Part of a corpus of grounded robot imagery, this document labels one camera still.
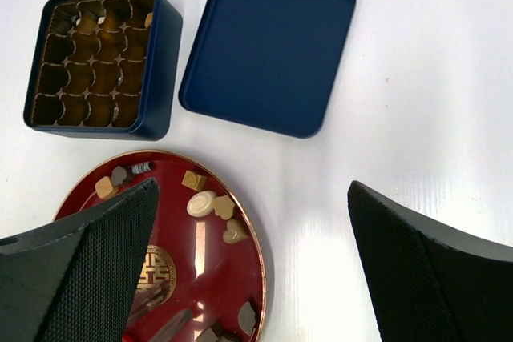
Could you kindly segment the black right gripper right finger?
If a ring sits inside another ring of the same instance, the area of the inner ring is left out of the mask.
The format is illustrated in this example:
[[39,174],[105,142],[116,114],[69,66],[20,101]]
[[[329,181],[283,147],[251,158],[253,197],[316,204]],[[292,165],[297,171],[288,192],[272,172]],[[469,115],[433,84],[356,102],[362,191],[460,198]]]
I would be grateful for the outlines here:
[[348,209],[384,341],[510,341],[512,249],[358,181]]

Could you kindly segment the metal serving tongs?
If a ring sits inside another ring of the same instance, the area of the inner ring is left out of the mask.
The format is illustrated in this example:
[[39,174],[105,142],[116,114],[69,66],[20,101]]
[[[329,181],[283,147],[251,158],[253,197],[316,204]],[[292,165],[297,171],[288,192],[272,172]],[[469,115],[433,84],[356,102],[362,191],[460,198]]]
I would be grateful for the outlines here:
[[[131,328],[138,321],[142,320],[144,317],[148,317],[157,309],[157,306],[151,304],[151,302],[156,300],[163,292],[164,290],[162,288],[153,288],[135,295],[121,341],[138,341],[135,334],[131,331]],[[186,323],[192,319],[196,311],[195,307],[196,305],[189,301],[188,303],[179,304],[178,308],[174,308],[171,311],[159,312],[159,327],[151,334],[149,341],[172,341],[184,328]]]

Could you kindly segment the tan leaf square chocolate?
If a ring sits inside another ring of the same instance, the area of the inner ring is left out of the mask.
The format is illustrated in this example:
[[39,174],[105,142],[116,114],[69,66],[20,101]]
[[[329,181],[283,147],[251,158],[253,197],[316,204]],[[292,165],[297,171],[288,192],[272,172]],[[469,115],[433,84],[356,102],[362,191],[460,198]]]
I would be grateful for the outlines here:
[[194,171],[187,170],[184,173],[181,184],[193,191],[199,192],[204,189],[207,177]]

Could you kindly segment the tan ridged chocolate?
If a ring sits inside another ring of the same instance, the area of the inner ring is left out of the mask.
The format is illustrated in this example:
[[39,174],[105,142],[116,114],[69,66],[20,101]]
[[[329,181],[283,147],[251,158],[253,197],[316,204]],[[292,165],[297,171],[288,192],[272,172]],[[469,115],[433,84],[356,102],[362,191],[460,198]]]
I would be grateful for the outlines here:
[[153,18],[153,13],[152,13],[152,12],[151,12],[151,13],[148,13],[148,14],[147,14],[147,16],[146,16],[146,18],[145,18],[145,21],[144,21],[144,27],[145,27],[145,28],[148,28],[148,27],[151,25],[151,23],[152,23],[152,18]]

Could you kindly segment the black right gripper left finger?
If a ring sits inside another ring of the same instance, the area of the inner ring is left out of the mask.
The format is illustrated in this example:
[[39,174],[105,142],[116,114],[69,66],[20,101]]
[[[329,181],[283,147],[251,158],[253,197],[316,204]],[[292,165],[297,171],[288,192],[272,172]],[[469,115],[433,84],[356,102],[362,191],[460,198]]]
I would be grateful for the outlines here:
[[120,341],[160,201],[149,178],[1,240],[3,341]]

